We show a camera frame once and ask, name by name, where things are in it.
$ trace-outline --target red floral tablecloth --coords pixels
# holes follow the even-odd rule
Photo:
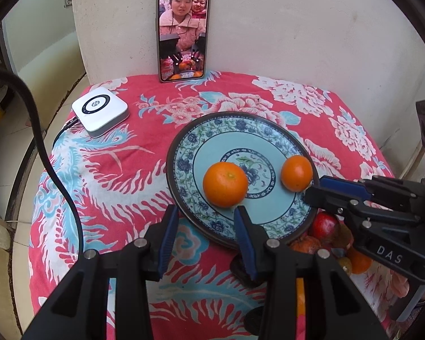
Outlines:
[[[65,132],[51,162],[73,197],[85,249],[121,249],[162,218],[170,196],[165,159],[172,139],[192,119],[216,111],[243,111],[288,129],[310,153],[318,174],[350,180],[391,176],[381,152],[340,98],[327,90],[266,77],[211,71],[202,80],[158,82],[134,76],[101,83],[127,102],[130,116],[100,138],[81,125]],[[30,234],[30,291],[35,312],[77,257],[77,233],[66,201],[46,172],[35,196]],[[155,340],[254,339],[243,316],[263,303],[264,289],[247,290],[229,271],[235,252],[210,242],[181,219],[169,269],[149,282]],[[385,326],[388,269],[374,262],[352,275]],[[107,326],[113,338],[115,282]]]

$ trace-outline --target smartphone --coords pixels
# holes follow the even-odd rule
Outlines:
[[[211,0],[157,0],[161,82],[204,76],[210,3]]]

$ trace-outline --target white square device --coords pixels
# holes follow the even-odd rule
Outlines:
[[[129,116],[127,103],[103,87],[74,101],[73,111],[93,138],[100,137]]]

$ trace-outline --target dark brown plate edge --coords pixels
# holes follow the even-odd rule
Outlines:
[[[178,134],[173,139],[169,151],[167,153],[167,159],[165,161],[165,167],[166,167],[166,178],[167,178],[167,184],[169,186],[170,194],[172,195],[175,204],[177,207],[181,210],[181,213],[184,215],[184,217],[187,218],[194,226],[197,228],[203,235],[205,235],[210,240],[214,241],[217,244],[220,244],[222,246],[225,246],[227,248],[231,249],[238,249],[238,245],[236,244],[235,240],[229,239],[226,237],[223,237],[222,235],[219,235],[218,233],[214,232],[212,229],[205,226],[203,222],[201,222],[193,213],[189,211],[189,208],[182,200],[181,196],[178,193],[178,188],[176,187],[175,182],[175,171],[173,170],[173,161],[175,159],[175,151],[176,148],[181,141],[181,139],[190,131],[192,128],[196,127],[200,123],[203,123],[205,121],[209,121],[211,119],[214,119],[216,117],[225,117],[225,116],[241,116],[246,117],[251,120],[257,120],[261,121],[268,126],[270,126],[273,129],[276,129],[280,131],[282,134],[284,134],[287,138],[289,138],[294,145],[298,147],[298,149],[301,151],[302,155],[306,157],[309,162],[312,165],[313,168],[313,184],[319,185],[320,179],[318,177],[318,172],[316,170],[315,164],[313,163],[313,160],[311,159],[309,153],[305,149],[305,147],[296,139],[293,134],[291,134],[288,130],[282,128],[276,123],[273,123],[270,120],[267,120],[261,116],[254,115],[254,114],[247,114],[245,112],[239,112],[239,111],[224,111],[224,112],[214,112],[212,114],[207,114],[204,116],[201,116],[194,121],[191,121],[188,123],[184,128],[178,132]],[[295,241],[298,237],[300,237],[303,233],[306,232],[306,230],[310,227],[311,223],[313,222],[314,217],[316,216],[316,212],[318,211],[317,208],[311,207],[310,212],[307,215],[307,218],[304,220],[300,226],[298,226],[295,231],[283,238],[280,239],[280,242],[284,244],[289,244],[293,241]]]

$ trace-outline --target blue floral plate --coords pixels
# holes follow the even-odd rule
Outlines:
[[[233,209],[210,204],[203,193],[203,177],[219,161],[233,162],[247,174],[249,189],[241,203],[254,224],[269,237],[289,243],[311,224],[316,209],[303,193],[291,193],[280,181],[284,161],[295,154],[307,157],[304,147],[287,130],[256,115],[219,112],[202,116],[184,127],[167,155],[167,181],[183,214],[206,236],[236,248]]]

